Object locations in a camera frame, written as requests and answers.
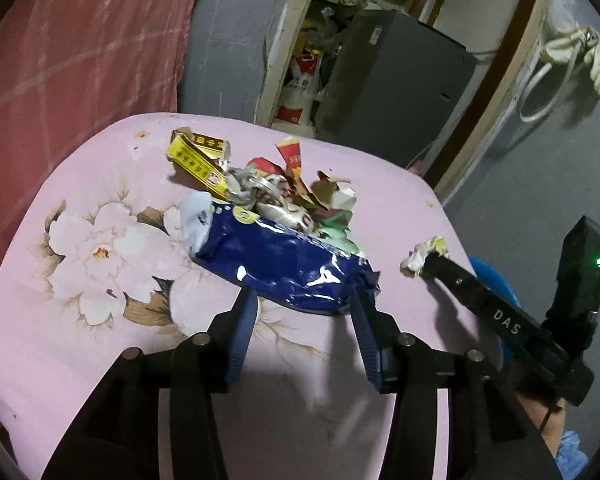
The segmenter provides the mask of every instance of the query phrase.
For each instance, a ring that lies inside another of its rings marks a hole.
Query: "white cable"
[[[573,47],[573,51],[571,53],[571,57],[569,59],[568,65],[567,65],[567,71],[564,73],[564,77],[562,78],[560,86],[558,86],[558,89],[555,91],[554,97],[539,112],[536,112],[535,114],[533,114],[531,116],[525,116],[522,114],[522,110],[525,106],[526,99],[529,97],[529,94],[531,94],[531,92],[538,85],[538,83],[540,81],[542,81],[542,78],[549,73],[549,71],[552,69],[553,65],[550,62],[545,63],[544,66],[538,71],[538,73],[531,78],[531,81],[529,81],[529,83],[526,85],[525,90],[522,92],[522,95],[520,96],[520,103],[519,103],[520,119],[522,120],[523,123],[526,123],[526,124],[535,123],[536,121],[542,119],[545,115],[547,115],[551,111],[551,108],[553,108],[554,105],[558,102],[560,95],[562,94],[565,86],[567,85],[567,81],[569,80],[569,78],[571,77],[571,74],[573,73],[573,69],[576,65],[576,60],[578,59],[578,54],[580,53],[581,48],[582,48],[582,41],[579,41]]]
[[[474,56],[490,56],[491,54],[495,54],[500,49],[500,46],[496,48],[492,48],[491,50],[467,50],[469,54],[473,54]]]
[[[429,148],[430,148],[430,147],[433,145],[433,143],[434,143],[434,142],[436,142],[436,139],[432,140],[432,141],[431,141],[429,144],[427,144],[427,145],[426,145],[426,146],[425,146],[425,147],[424,147],[424,148],[421,150],[421,152],[420,152],[420,153],[418,153],[416,156],[414,156],[414,157],[411,159],[410,163],[409,163],[409,164],[407,164],[407,165],[404,167],[404,169],[405,169],[405,170],[408,170],[408,169],[411,167],[411,165],[412,165],[414,162],[416,162],[416,161],[418,160],[418,158],[420,157],[420,155],[422,155],[424,152],[426,152],[426,151],[427,151],[427,150],[428,150],[428,149],[429,149]]]

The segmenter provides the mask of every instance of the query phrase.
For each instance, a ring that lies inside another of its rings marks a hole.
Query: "red and white bag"
[[[291,59],[289,68],[293,79],[280,92],[277,118],[303,126],[309,124],[311,106],[318,91],[321,61],[319,54],[304,54]]]

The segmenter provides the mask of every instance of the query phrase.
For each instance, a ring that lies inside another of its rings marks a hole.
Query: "pink chair seat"
[[[164,156],[180,126],[229,140],[235,165],[255,156],[280,162],[274,143],[284,134],[253,124],[167,113],[126,118],[51,174],[2,262],[0,420],[32,480],[123,349],[171,348],[204,330],[237,295],[236,286],[197,267],[181,247],[178,204],[191,181],[176,176]],[[477,323],[467,309],[398,269],[416,243],[435,235],[470,268],[429,187],[349,148],[302,139],[301,149],[305,181],[317,170],[352,178],[352,230],[382,272],[379,309],[434,348],[476,346]],[[494,336],[479,345],[499,359]],[[260,301],[242,377],[214,405],[232,480],[378,477],[393,399],[366,381],[349,317]],[[444,402],[439,413],[441,479]]]

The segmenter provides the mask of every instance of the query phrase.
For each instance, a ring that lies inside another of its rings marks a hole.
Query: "clutter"
[[[323,7],[320,20],[312,22],[314,26],[306,32],[306,45],[309,49],[317,50],[320,54],[330,52],[338,33],[338,25],[331,19],[335,11],[331,7]]]
[[[192,192],[180,207],[189,256],[222,278],[314,314],[349,309],[353,288],[378,291],[378,273],[364,258],[240,206]]]
[[[300,143],[292,137],[276,143],[285,168],[263,157],[245,168],[229,166],[230,145],[222,139],[179,128],[167,158],[181,166],[215,198],[253,211],[284,227],[318,238],[355,256],[364,256],[349,229],[356,193],[348,178],[319,171],[307,186],[301,178]]]
[[[426,242],[416,245],[414,250],[409,252],[409,257],[400,264],[400,272],[408,278],[419,276],[424,267],[424,260],[431,253],[438,253],[445,258],[449,257],[445,239],[442,236],[434,236]]]

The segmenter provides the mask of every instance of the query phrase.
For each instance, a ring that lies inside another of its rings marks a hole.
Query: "crumpled foil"
[[[400,263],[400,272],[408,278],[419,276],[424,267],[424,260],[431,253],[438,253],[445,258],[449,257],[449,251],[446,250],[445,239],[442,236],[434,236],[426,242],[416,245],[414,250],[409,252],[409,257]]]
[[[292,202],[284,205],[257,203],[256,212],[279,223],[280,225],[295,229],[298,232],[311,234],[314,231],[314,221],[307,210]]]

